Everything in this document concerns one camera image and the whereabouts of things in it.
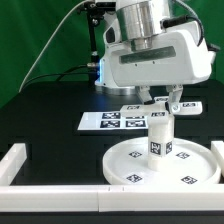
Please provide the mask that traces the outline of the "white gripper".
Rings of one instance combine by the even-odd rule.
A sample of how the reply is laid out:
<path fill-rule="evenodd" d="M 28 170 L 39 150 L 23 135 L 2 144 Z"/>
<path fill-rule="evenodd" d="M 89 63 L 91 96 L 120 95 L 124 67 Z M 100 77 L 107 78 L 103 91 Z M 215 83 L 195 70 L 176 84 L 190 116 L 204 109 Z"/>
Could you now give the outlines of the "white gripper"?
<path fill-rule="evenodd" d="M 152 47 L 133 51 L 130 42 L 108 44 L 103 57 L 103 83 L 110 88 L 138 87 L 143 104 L 152 104 L 149 86 L 167 86 L 168 109 L 180 111 L 183 86 L 207 80 L 216 52 L 199 42 L 195 21 L 167 28 L 152 38 Z"/>

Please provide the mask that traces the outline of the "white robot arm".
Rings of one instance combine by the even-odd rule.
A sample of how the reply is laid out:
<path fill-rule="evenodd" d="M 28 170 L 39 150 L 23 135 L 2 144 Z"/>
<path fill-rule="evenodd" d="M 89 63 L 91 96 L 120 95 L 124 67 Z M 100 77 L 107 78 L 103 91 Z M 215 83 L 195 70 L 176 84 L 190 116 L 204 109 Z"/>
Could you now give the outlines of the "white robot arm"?
<path fill-rule="evenodd" d="M 180 101 L 183 86 L 207 80 L 216 51 L 206 43 L 195 14 L 173 17 L 173 3 L 181 0 L 111 0 L 105 11 L 105 54 L 99 61 L 99 91 L 137 93 L 144 104 L 152 86 L 169 93 L 172 114 L 199 114 L 200 103 Z"/>

